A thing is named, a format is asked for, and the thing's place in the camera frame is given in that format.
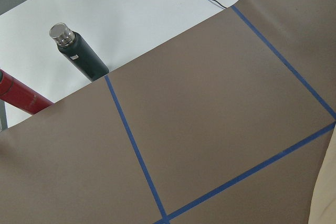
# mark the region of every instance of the bottle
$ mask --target bottle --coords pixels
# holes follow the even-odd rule
[[[90,81],[109,73],[108,67],[96,55],[83,37],[71,31],[66,24],[57,23],[49,32],[58,50]]]
[[[53,105],[47,98],[16,80],[2,69],[0,69],[0,99],[29,114],[36,114]]]

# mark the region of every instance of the red bottle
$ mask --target red bottle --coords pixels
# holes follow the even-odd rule
[[[0,69],[0,99],[29,114],[36,114],[53,104],[2,69]]]

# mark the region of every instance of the white table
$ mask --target white table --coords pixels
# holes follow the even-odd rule
[[[57,102],[89,81],[49,37],[55,23],[79,32],[112,71],[221,10],[207,0],[28,0],[0,16],[0,67]],[[29,117],[6,112],[8,126]]]

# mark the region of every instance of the metal lid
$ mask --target metal lid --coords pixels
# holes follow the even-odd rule
[[[67,27],[64,23],[57,23],[49,32],[49,35],[53,40],[61,47],[69,46],[75,39],[73,31]]]

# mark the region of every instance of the brown surface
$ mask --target brown surface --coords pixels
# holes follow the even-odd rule
[[[235,6],[336,110],[336,0],[240,0]]]
[[[0,223],[160,219],[104,79],[0,135]]]
[[[171,224],[307,224],[332,132],[178,216]]]
[[[231,9],[109,77],[168,213],[333,122]]]

